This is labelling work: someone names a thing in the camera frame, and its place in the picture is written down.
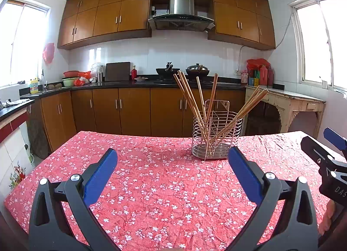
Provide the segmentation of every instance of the window frame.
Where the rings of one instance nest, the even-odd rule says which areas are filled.
[[[295,42],[296,42],[296,50],[297,50],[297,64],[298,64],[298,83],[300,84],[306,84],[311,86],[317,86],[321,87],[322,84],[316,81],[310,81],[305,80],[305,51],[304,51],[304,41],[299,21],[299,16],[297,13],[298,9],[311,6],[313,4],[318,4],[320,7],[320,1],[323,0],[297,0],[289,4],[289,6],[292,8],[293,14],[292,14],[292,22],[294,27],[294,36],[295,36]],[[327,38],[328,38],[328,44],[329,44],[329,50],[330,50],[330,66],[331,66],[331,84],[328,85],[328,88],[331,89],[339,89],[343,91],[347,91],[346,88],[338,87],[334,85],[334,59],[332,56],[332,48],[331,48],[331,41],[330,41],[330,35],[329,30],[327,28],[327,22],[325,20],[324,14],[322,12],[323,20],[325,23],[325,28],[327,32]]]

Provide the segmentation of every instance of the human hand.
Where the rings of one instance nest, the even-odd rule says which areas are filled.
[[[331,225],[331,217],[333,216],[335,212],[335,202],[333,200],[329,200],[327,203],[327,210],[323,216],[322,222],[319,224],[318,231],[320,235],[323,235],[326,231],[329,230]]]

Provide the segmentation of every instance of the red bottle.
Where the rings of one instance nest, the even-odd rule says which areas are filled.
[[[133,79],[133,80],[135,80],[135,78],[137,78],[137,70],[135,69],[135,65],[133,65],[133,69],[132,69],[132,71],[131,71],[131,78]]]

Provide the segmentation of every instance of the red plastic bag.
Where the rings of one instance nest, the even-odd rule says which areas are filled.
[[[86,79],[90,79],[92,76],[90,75],[91,71],[87,71],[87,72],[79,72],[79,77],[84,77]]]
[[[45,63],[52,63],[54,58],[54,43],[49,43],[45,46],[43,49],[42,58]]]

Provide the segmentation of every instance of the white wooden table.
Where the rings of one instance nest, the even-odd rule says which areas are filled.
[[[268,94],[262,99],[263,102],[276,106],[280,119],[280,133],[288,132],[289,126],[295,116],[302,111],[313,111],[316,113],[317,123],[314,129],[314,138],[317,138],[320,124],[322,122],[325,101],[314,97],[298,94],[296,92],[288,92],[284,90],[267,88]],[[246,86],[245,102],[254,92],[255,87]],[[241,135],[244,136],[246,131],[248,115],[242,122]]]

